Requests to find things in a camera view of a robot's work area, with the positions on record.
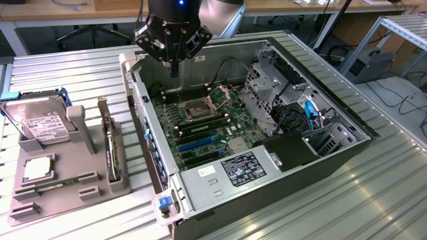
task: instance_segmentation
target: gray device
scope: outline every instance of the gray device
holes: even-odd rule
[[[364,49],[345,74],[345,78],[353,84],[363,84],[377,80],[381,73],[387,71],[393,59],[395,55],[392,52],[384,52],[377,47]]]
[[[25,140],[36,139],[42,145],[69,140],[76,131],[66,119],[72,103],[64,88],[40,92],[2,92],[0,113],[12,122]]]
[[[379,137],[273,38],[208,45],[178,79],[161,67],[138,55],[128,101],[156,219],[174,240],[324,179]]]

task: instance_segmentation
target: aluminum profile table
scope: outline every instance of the aluminum profile table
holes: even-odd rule
[[[380,139],[324,180],[202,240],[236,239],[423,239],[427,237],[427,149],[424,144],[352,86],[293,36],[280,31],[238,35],[234,40],[274,37],[325,86],[381,135]],[[156,223],[153,187],[129,111],[120,97],[118,53],[136,46],[62,52],[14,59],[10,90],[61,84],[73,104],[88,108],[86,123],[98,120],[97,96],[114,99],[109,111],[125,129],[125,158],[132,193],[97,205],[9,227],[6,210],[17,158],[17,132],[0,126],[0,239],[170,239]]]
[[[376,35],[379,27],[384,26],[389,31],[415,44],[423,51],[411,62],[408,68],[403,72],[403,76],[409,72],[416,63],[427,54],[427,15],[401,15],[401,16],[380,16],[367,32],[353,53],[347,57],[338,67],[343,75],[347,74],[353,65],[361,50],[367,47],[372,37]]]

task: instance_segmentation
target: hard drive label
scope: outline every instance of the hard drive label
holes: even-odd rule
[[[220,163],[226,172],[230,184],[234,187],[238,187],[266,175],[262,166],[250,151]]]
[[[38,141],[68,136],[66,128],[58,115],[24,119],[22,122]]]

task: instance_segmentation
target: label sticker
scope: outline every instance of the label sticker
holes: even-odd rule
[[[204,61],[205,60],[205,56],[196,56],[194,58],[193,58],[193,61],[194,62],[201,62],[201,61]]]
[[[201,169],[198,169],[198,175],[200,175],[200,177],[204,177],[204,176],[206,176],[206,175],[209,175],[209,174],[212,174],[212,173],[214,173],[214,168],[213,168],[212,165],[210,165],[210,166],[206,166],[206,167],[204,167],[204,168],[201,168]]]
[[[250,151],[221,161],[220,164],[226,172],[230,184],[234,187],[238,187],[266,175],[262,166]]]
[[[58,115],[25,119],[22,123],[38,141],[68,136],[68,131]]]

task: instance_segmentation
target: blue clip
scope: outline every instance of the blue clip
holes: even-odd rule
[[[61,87],[58,93],[64,97],[65,105],[72,106],[72,101],[69,100],[66,89]]]
[[[20,96],[21,96],[21,93],[18,91],[2,92],[0,101],[17,100],[20,99]]]
[[[172,204],[173,204],[173,201],[172,201],[172,197],[170,196],[165,196],[165,197],[158,199],[158,208],[160,209],[166,208]]]
[[[149,137],[149,128],[146,128],[146,130],[145,130],[144,139],[146,140],[148,137]]]

